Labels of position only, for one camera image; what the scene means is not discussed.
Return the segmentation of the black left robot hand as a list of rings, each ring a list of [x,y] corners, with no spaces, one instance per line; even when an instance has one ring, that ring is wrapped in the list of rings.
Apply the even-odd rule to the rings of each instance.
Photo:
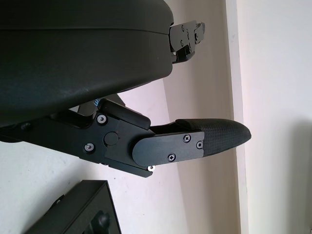
[[[0,139],[28,142],[141,177],[251,138],[227,119],[150,120],[108,95],[167,77],[204,38],[163,0],[3,0]]]

